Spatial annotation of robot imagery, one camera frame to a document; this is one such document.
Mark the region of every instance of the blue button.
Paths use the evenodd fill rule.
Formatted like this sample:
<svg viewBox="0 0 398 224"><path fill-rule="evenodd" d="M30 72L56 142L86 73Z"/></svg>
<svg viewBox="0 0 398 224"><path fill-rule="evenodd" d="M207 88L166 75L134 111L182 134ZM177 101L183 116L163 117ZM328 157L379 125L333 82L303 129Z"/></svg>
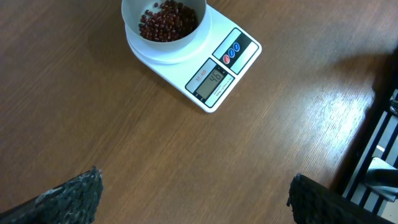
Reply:
<svg viewBox="0 0 398 224"><path fill-rule="evenodd" d="M235 57L235 51L232 50L232 49L229 49L229 50L228 50L228 55L229 55L229 57L231 57L231 58Z"/></svg>
<svg viewBox="0 0 398 224"><path fill-rule="evenodd" d="M241 46L238 44L238 43L234 43L234 50L236 51L236 52L238 52L239 50L241 50Z"/></svg>

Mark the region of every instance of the wooden table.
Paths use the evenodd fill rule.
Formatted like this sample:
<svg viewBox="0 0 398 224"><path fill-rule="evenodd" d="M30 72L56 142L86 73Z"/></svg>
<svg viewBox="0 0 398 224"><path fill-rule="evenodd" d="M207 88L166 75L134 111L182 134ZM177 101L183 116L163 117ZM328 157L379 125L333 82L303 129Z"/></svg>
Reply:
<svg viewBox="0 0 398 224"><path fill-rule="evenodd" d="M0 211L91 168L96 223L293 223L330 186L398 41L398 2L209 1L263 47L213 114L127 46L120 1L0 2Z"/></svg>

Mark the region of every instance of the white kitchen scale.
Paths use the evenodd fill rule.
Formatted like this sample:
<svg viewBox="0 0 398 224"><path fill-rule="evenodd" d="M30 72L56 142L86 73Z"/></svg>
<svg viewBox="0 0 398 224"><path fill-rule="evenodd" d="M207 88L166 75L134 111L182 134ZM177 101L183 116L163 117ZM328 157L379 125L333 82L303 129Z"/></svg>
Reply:
<svg viewBox="0 0 398 224"><path fill-rule="evenodd" d="M173 52L153 49L126 25L137 58L208 113L220 106L261 53L242 28L207 5L197 35Z"/></svg>

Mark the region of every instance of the white bowl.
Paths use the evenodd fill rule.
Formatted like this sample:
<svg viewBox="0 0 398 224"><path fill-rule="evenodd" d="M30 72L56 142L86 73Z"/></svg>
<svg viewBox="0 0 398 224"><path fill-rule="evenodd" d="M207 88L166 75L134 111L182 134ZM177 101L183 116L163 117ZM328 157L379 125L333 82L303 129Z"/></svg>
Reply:
<svg viewBox="0 0 398 224"><path fill-rule="evenodd" d="M188 6L189 8L195 10L195 15L198 19L198 27L186 37L171 42L154 42L140 36L138 24L140 24L141 16L145 13L145 10L149 9L154 13L160 11L159 7L154 7L155 2L161 4L164 1L123 0L122 16L124 23L132 30L135 35L138 36L138 38L142 39L145 44L157 50L174 51L189 44L197 35L199 30L198 28L203 24L202 21L207 7L206 0L177 0L177 2L181 2L184 4L184 6Z"/></svg>

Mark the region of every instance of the lcd display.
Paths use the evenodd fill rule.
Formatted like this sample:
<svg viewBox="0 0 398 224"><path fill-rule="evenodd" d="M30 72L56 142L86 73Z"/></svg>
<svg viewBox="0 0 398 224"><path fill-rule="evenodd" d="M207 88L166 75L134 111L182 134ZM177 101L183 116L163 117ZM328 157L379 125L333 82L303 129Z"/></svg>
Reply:
<svg viewBox="0 0 398 224"><path fill-rule="evenodd" d="M223 78L224 75L217 69L214 69L210 75L207 76L206 80L199 86L197 93L204 99L207 99Z"/></svg>

